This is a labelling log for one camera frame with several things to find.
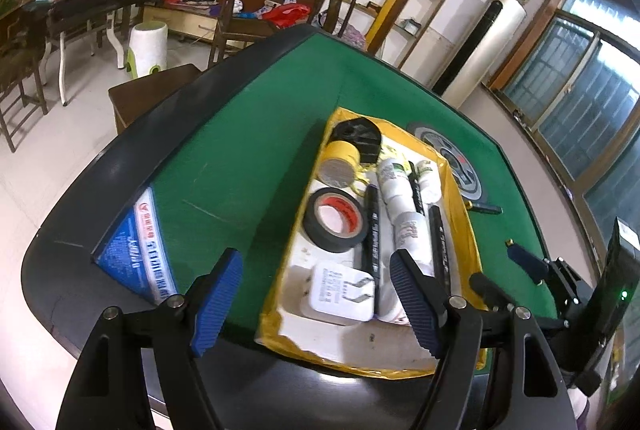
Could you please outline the small white red-label bottle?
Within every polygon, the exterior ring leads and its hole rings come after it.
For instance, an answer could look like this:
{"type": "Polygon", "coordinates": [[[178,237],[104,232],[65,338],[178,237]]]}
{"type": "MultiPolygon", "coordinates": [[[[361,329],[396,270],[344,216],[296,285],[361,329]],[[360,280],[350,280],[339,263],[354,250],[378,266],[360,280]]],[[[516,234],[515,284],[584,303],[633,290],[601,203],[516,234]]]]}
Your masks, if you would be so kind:
{"type": "Polygon", "coordinates": [[[393,285],[388,283],[378,291],[378,307],[376,316],[383,323],[398,326],[408,326],[408,316],[402,307],[398,294],[393,285]]]}

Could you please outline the black pen gold tips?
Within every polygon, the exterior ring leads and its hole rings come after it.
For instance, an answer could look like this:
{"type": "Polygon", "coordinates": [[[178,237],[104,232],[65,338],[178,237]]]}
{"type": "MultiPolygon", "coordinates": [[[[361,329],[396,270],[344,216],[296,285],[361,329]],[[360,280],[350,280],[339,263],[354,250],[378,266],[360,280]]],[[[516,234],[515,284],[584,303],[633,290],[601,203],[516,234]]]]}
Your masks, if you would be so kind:
{"type": "Polygon", "coordinates": [[[428,207],[428,220],[430,221],[434,276],[442,284],[447,293],[451,292],[451,279],[449,269],[449,257],[446,244],[442,213],[438,205],[428,207]]]}

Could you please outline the white bottle red label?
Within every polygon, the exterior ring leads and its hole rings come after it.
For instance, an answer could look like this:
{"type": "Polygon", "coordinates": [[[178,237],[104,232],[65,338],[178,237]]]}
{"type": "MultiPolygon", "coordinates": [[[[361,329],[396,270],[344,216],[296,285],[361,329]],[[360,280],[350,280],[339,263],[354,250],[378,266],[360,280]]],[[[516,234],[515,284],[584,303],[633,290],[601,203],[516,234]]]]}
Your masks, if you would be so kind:
{"type": "Polygon", "coordinates": [[[395,249],[409,252],[424,275],[434,276],[430,225],[417,212],[400,213],[394,223],[395,249]]]}

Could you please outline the white power adapter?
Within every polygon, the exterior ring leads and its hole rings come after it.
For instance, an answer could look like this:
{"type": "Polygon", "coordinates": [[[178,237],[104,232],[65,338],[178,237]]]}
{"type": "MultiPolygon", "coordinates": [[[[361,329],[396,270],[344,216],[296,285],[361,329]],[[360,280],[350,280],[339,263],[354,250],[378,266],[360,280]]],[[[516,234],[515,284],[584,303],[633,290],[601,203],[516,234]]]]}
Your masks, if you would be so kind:
{"type": "Polygon", "coordinates": [[[305,317],[338,326],[367,323],[374,308],[372,275],[330,260],[314,265],[300,300],[305,317]]]}

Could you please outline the black marker white arrows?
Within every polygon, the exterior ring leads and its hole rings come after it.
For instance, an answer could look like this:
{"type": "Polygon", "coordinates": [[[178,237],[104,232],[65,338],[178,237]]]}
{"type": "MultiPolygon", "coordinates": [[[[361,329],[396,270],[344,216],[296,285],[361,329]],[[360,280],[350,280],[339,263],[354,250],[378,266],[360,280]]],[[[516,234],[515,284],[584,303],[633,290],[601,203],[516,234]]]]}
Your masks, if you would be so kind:
{"type": "Polygon", "coordinates": [[[369,184],[364,192],[363,206],[367,216],[368,231],[361,250],[361,269],[371,275],[374,287],[374,312],[378,307],[380,286],[380,208],[378,187],[369,184]]]}

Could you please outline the black marker yellow cap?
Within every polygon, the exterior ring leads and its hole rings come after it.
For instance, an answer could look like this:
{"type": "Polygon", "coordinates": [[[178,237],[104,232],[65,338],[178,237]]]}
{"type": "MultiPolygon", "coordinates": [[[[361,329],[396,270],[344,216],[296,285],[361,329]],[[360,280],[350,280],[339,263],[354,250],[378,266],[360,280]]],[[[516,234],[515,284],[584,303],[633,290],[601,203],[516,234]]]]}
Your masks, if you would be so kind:
{"type": "Polygon", "coordinates": [[[503,213],[503,209],[498,205],[491,205],[490,203],[486,202],[465,200],[464,205],[468,211],[492,215],[499,215],[503,213]]]}

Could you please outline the black tape red core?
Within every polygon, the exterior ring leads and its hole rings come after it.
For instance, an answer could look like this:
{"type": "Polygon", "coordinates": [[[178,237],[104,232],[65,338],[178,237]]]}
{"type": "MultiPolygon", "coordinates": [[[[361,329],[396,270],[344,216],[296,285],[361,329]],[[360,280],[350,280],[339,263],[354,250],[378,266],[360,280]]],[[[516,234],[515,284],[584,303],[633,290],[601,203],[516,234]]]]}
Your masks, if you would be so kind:
{"type": "Polygon", "coordinates": [[[324,187],[309,196],[303,228],[320,249],[342,253],[363,242],[368,221],[354,197],[338,188],[324,187]]]}

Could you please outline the white bottle green label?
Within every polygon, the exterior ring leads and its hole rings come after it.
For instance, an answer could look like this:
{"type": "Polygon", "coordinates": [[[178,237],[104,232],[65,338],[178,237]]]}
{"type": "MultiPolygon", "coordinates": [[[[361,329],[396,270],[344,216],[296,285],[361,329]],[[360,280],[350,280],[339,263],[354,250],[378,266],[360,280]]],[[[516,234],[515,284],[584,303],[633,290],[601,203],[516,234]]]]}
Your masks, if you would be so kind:
{"type": "Polygon", "coordinates": [[[408,174],[398,159],[387,158],[378,162],[376,173],[386,211],[393,224],[402,213],[416,212],[408,174]]]}

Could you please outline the white bottle printed label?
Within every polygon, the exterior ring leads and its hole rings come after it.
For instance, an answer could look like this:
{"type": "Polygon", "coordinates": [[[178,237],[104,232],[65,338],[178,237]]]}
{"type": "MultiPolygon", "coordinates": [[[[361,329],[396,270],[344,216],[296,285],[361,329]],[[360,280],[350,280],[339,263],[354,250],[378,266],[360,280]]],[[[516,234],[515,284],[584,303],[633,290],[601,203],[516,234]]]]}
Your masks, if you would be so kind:
{"type": "Polygon", "coordinates": [[[435,161],[424,159],[416,164],[416,175],[420,187],[421,199],[427,205],[434,205],[442,197],[439,169],[435,161]]]}

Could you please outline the yellow tape roll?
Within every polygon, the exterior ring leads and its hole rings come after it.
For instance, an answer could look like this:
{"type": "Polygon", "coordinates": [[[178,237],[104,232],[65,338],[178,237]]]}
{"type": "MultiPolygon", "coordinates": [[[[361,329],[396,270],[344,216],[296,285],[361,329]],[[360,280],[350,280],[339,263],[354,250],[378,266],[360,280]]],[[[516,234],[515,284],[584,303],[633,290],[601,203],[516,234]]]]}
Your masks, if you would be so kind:
{"type": "Polygon", "coordinates": [[[360,164],[356,146],[345,141],[332,141],[321,153],[318,179],[326,186],[345,188],[354,182],[360,164]]]}

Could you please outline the yellow cardboard tray box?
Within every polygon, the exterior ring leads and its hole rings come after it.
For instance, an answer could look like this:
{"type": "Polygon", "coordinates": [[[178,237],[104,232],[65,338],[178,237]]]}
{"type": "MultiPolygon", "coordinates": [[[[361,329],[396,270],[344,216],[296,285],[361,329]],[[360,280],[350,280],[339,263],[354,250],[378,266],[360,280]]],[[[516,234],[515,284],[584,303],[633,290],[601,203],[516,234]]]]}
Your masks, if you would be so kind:
{"type": "Polygon", "coordinates": [[[390,256],[480,306],[480,253],[448,163],[397,125],[338,108],[329,116],[276,279],[259,316],[266,348],[340,372],[424,377],[437,362],[416,341],[390,281],[390,256]]]}

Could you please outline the grey round table centre panel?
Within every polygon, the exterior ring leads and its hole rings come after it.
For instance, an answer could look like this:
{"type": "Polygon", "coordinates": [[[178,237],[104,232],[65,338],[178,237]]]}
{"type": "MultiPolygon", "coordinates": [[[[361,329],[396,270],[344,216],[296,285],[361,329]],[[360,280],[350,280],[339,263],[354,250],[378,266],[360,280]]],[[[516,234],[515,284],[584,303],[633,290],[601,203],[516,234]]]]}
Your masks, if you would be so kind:
{"type": "Polygon", "coordinates": [[[410,122],[407,125],[407,131],[419,138],[420,141],[430,145],[448,161],[460,195],[464,199],[480,201],[483,198],[484,189],[480,182],[480,174],[456,144],[433,127],[420,122],[410,122]]]}

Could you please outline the white standing air conditioner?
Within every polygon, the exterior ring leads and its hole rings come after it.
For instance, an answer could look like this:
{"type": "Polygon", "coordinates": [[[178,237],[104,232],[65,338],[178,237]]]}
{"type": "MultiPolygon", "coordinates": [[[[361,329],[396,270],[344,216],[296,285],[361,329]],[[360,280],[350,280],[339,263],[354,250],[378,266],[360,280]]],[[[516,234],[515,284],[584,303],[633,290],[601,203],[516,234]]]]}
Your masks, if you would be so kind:
{"type": "Polygon", "coordinates": [[[518,0],[487,0],[431,91],[458,109],[485,78],[525,17],[525,8],[518,0]]]}

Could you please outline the wooden chair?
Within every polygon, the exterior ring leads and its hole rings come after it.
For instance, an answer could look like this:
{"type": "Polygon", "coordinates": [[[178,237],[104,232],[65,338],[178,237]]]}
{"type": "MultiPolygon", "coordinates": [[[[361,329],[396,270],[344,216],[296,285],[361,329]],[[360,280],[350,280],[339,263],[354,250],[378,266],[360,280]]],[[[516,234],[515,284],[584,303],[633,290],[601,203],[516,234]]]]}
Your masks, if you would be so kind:
{"type": "Polygon", "coordinates": [[[242,0],[220,0],[207,67],[215,66],[224,58],[276,32],[277,28],[272,23],[248,12],[242,0]]]}

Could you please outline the red plastic bag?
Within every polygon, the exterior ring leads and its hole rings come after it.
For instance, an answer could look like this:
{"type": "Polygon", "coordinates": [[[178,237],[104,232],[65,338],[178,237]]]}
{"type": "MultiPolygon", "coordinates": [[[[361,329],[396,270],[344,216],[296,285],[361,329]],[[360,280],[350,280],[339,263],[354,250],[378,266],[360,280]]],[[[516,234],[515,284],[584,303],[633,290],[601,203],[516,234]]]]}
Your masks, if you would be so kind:
{"type": "Polygon", "coordinates": [[[283,4],[262,14],[262,20],[271,23],[278,29],[286,29],[299,22],[305,22],[310,13],[311,8],[305,4],[283,4]]]}

